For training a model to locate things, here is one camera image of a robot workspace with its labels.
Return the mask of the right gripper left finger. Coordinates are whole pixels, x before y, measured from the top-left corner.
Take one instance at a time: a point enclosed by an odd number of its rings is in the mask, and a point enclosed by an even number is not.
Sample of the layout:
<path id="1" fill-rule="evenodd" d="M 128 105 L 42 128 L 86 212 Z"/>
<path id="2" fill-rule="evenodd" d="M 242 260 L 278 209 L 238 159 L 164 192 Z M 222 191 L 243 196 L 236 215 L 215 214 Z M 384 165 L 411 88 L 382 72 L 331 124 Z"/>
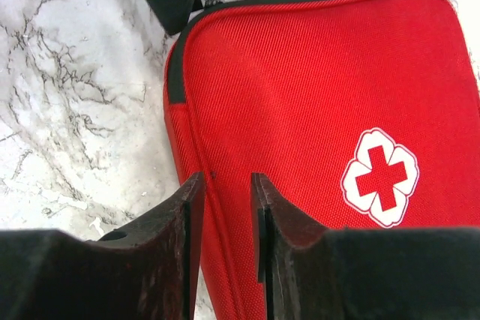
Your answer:
<path id="1" fill-rule="evenodd" d="M 109 283 L 103 319 L 192 319 L 200 269 L 205 181 L 192 174 L 168 199 L 97 241 Z"/>

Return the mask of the red black medicine case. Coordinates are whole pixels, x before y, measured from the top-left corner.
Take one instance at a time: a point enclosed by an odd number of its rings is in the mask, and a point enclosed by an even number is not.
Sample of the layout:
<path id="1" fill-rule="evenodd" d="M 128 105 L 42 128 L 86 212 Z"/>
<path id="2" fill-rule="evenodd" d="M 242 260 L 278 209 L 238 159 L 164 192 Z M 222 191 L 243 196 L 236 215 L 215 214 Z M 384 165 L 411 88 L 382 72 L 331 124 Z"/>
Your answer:
<path id="1" fill-rule="evenodd" d="M 206 182 L 201 265 L 218 319 L 264 319 L 250 176 L 325 226 L 479 224 L 479 91 L 448 0 L 244 0 L 180 34 L 164 116 Z"/>

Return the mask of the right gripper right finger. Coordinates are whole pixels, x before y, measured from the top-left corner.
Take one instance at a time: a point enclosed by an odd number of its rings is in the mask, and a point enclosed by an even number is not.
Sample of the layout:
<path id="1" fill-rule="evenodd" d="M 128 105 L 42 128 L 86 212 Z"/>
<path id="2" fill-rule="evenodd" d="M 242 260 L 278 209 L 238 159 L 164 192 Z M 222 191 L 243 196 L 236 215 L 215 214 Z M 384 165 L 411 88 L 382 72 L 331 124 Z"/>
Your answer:
<path id="1" fill-rule="evenodd" d="M 262 173 L 251 175 L 256 276 L 267 319 L 334 319 L 338 314 L 327 228 L 285 199 Z"/>

